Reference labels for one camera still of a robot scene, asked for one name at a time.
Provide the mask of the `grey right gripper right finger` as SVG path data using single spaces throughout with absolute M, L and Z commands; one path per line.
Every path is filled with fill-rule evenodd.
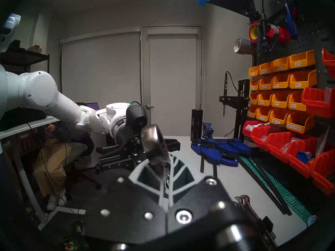
M 167 235 L 170 238 L 251 238 L 251 219 L 220 180 L 171 155 Z

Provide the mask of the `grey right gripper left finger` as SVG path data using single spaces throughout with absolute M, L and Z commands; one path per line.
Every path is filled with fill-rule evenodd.
M 149 160 L 127 177 L 114 174 L 104 194 L 93 201 L 85 219 L 88 243 L 147 243 L 164 237 L 163 183 Z

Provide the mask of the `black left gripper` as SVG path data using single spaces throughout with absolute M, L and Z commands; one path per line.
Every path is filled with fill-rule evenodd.
M 111 169 L 126 169 L 132 172 L 143 159 L 146 152 L 143 149 L 140 132 L 134 131 L 129 125 L 122 126 L 115 134 L 117 145 L 96 147 L 101 154 L 96 164 L 96 172 Z M 168 152 L 180 151 L 181 143 L 176 139 L 165 139 Z

